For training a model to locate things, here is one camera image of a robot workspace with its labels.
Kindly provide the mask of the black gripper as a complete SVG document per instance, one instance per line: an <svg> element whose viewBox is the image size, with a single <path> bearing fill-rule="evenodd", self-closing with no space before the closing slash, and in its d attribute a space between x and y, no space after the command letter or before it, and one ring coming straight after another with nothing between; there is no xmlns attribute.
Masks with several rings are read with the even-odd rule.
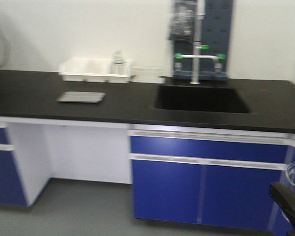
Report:
<svg viewBox="0 0 295 236"><path fill-rule="evenodd" d="M280 182L272 182L270 197L279 205L291 224L295 224L295 193ZM295 236L295 231L287 231L286 236Z"/></svg>

